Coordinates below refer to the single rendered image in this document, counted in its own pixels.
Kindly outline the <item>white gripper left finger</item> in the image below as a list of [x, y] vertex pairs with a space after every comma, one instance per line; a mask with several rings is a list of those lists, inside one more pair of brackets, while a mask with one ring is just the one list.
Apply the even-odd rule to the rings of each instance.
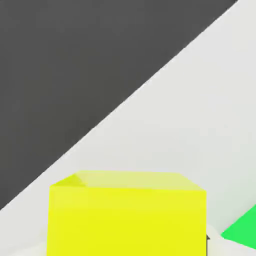
[[47, 243], [41, 241], [30, 245], [21, 252], [21, 256], [47, 256]]

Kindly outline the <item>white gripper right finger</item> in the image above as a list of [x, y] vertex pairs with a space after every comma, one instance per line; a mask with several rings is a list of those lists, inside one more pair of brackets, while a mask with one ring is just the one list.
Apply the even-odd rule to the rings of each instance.
[[207, 256], [256, 256], [256, 249], [224, 239], [209, 224], [206, 232], [210, 238], [207, 242]]

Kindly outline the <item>small yellow cube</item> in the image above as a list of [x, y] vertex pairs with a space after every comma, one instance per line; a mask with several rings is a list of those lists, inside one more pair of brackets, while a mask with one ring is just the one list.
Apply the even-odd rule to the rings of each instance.
[[207, 256], [207, 193], [174, 172], [76, 172], [49, 188], [46, 256]]

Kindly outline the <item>small green cube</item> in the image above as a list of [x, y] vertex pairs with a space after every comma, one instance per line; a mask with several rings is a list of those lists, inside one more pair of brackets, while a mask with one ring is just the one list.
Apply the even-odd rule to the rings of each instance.
[[256, 204], [223, 231], [221, 236], [256, 250]]

